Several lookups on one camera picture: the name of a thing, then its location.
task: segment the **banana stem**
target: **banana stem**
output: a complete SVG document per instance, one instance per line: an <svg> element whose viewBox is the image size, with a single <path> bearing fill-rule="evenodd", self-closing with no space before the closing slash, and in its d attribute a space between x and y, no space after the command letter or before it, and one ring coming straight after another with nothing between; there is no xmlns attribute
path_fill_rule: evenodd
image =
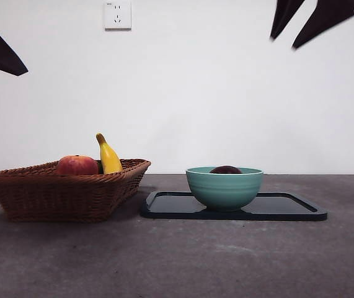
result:
<svg viewBox="0 0 354 298"><path fill-rule="evenodd" d="M104 136L103 136L101 133L97 133L97 134L95 135L95 137L97 138L97 141L98 141L100 144L106 143L105 138L104 138Z"/></svg>

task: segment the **black tray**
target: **black tray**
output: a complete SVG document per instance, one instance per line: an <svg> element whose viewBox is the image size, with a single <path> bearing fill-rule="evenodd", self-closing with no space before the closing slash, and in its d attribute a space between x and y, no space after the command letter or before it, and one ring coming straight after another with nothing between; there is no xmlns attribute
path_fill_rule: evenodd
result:
<svg viewBox="0 0 354 298"><path fill-rule="evenodd" d="M307 199L284 192L260 192L241 210L208 210L191 192L152 192L143 202L140 214L149 219L221 220L325 220L327 211Z"/></svg>

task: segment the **bowl rim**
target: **bowl rim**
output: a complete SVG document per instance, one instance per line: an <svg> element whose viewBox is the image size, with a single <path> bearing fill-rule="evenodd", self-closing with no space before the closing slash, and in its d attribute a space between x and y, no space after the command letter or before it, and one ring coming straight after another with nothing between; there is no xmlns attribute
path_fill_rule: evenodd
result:
<svg viewBox="0 0 354 298"><path fill-rule="evenodd" d="M216 166L212 167L212 166L196 166L194 168L189 168L186 169L185 172L186 173L193 173L193 174L200 174L200 175L211 175L211 176L250 176L250 175L258 175L258 174L263 174L263 171L261 169L254 169L254 168L246 168L244 166L237 166L236 168L238 169L251 169L256 171L256 173L241 173L241 174L218 174L218 173L201 173L201 172L197 172L195 171L196 169L202 169L202 168L216 168Z"/></svg>

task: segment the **dark fruit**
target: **dark fruit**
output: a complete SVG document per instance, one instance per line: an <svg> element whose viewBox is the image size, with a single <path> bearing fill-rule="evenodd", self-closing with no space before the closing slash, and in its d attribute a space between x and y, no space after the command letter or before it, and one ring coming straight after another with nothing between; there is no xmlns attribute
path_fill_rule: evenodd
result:
<svg viewBox="0 0 354 298"><path fill-rule="evenodd" d="M242 174L241 170L234 166L217 166L212 169L210 173L213 174Z"/></svg>

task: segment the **tray rim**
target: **tray rim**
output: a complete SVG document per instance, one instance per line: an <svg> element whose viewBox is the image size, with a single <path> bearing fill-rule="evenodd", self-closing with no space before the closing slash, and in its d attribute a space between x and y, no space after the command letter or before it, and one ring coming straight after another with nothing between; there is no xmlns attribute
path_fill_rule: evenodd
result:
<svg viewBox="0 0 354 298"><path fill-rule="evenodd" d="M185 213L185 212L151 212L150 206L155 198L160 196L194 196L189 191L153 191L143 201L139 210L140 216L147 219L201 219L201 220L269 220L269 221L320 221L328 218L328 212L313 203L312 201L303 198L300 195L290 192L258 192L257 197L287 197L295 203L312 211L311 214L254 214L251 212L240 213L237 212L216 212L206 211L207 214L213 215L213 218L198 218L199 212ZM244 219L229 219L230 214L244 214Z"/></svg>

